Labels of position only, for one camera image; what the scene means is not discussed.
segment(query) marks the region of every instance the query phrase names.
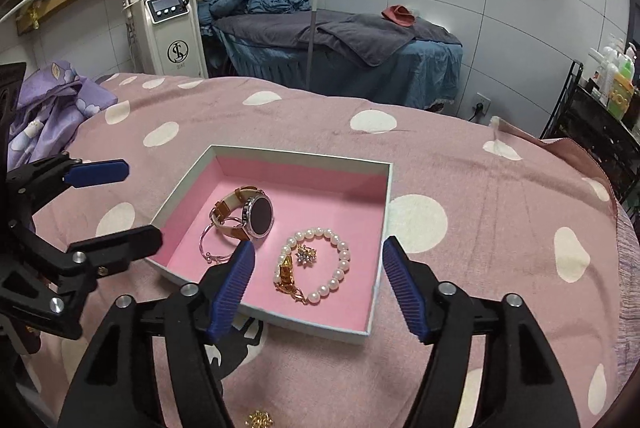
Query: pink blanket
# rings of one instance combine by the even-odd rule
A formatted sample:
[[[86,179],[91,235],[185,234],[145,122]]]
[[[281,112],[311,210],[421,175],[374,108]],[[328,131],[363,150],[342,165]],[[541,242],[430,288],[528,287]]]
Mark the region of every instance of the pink blanket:
[[[571,141],[545,144],[504,122],[479,126],[250,78],[118,74],[104,86],[120,103],[81,125],[69,151],[85,160],[124,158],[130,177],[69,190],[44,208],[36,226],[49,242],[66,247],[148,224],[210,144],[393,162],[388,231],[409,256],[472,296],[519,293],[551,342],[583,426],[592,426],[615,398],[618,209],[603,172]],[[347,235],[348,224],[340,230]],[[86,340],[116,297],[130,293],[142,301],[173,288],[145,262],[100,280],[82,317],[85,339],[45,336],[31,362],[53,410],[59,411]],[[223,380],[236,426],[252,411],[266,410],[278,428],[400,427],[430,353],[409,334],[385,276],[363,346],[245,318],[234,332],[246,345],[241,357],[223,347],[211,348],[210,356],[222,367],[242,362]],[[165,419],[178,427],[157,345]],[[467,397],[477,395],[481,361],[481,343],[474,344]],[[471,423],[473,409],[466,400],[459,426]]]

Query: machine logo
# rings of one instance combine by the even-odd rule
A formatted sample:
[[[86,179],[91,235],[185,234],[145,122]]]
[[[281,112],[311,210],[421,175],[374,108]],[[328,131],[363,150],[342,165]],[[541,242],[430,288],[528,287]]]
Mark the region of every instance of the machine logo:
[[[189,55],[189,46],[182,40],[176,40],[166,50],[166,56],[172,63],[182,63]]]

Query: open cardboard box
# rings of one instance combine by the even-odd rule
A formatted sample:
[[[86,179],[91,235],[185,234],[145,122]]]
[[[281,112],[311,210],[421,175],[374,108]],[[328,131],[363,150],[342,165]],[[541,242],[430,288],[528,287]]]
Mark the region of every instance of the open cardboard box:
[[[154,217],[164,244],[148,261],[175,283],[200,281],[210,267],[198,249],[210,210],[236,188],[257,186],[273,203],[274,223],[265,238],[254,241],[254,273],[238,311],[306,334],[362,343],[371,333],[380,284],[391,173],[392,165],[384,162],[210,146]],[[314,227],[331,228],[349,244],[351,267],[337,291],[305,306],[276,291],[273,275],[286,239]],[[296,285],[305,295],[326,284],[338,264],[328,240],[306,243],[317,249],[318,261],[313,267],[295,265]],[[237,245],[215,228],[203,242],[205,252],[217,255],[231,254]]]

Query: metal screw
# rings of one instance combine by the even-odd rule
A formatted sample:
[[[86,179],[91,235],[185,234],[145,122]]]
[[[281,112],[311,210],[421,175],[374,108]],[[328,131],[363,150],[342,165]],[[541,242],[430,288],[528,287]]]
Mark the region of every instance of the metal screw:
[[[182,296],[193,296],[198,292],[198,286],[194,283],[187,283],[183,285],[180,289],[180,294]]]
[[[49,301],[49,309],[51,309],[51,312],[54,314],[60,314],[65,310],[65,303],[58,297],[52,298]]]
[[[507,303],[511,307],[520,307],[522,305],[522,298],[517,294],[507,294]]]
[[[82,252],[82,251],[76,251],[72,256],[71,259],[76,262],[76,264],[84,264],[84,261],[86,260],[86,255]]]
[[[444,296],[452,296],[457,290],[458,288],[451,282],[442,282],[438,286],[438,291],[440,291],[441,294],[444,294]]]
[[[116,307],[119,307],[120,309],[126,309],[131,305],[132,301],[133,298],[131,298],[131,296],[129,296],[128,294],[123,294],[122,296],[118,296],[116,298]]]

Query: watch face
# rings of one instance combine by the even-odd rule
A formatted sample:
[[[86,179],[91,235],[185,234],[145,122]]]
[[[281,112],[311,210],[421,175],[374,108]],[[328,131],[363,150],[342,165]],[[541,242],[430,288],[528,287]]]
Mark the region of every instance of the watch face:
[[[258,196],[251,203],[249,228],[258,238],[269,233],[273,224],[273,208],[266,197]]]

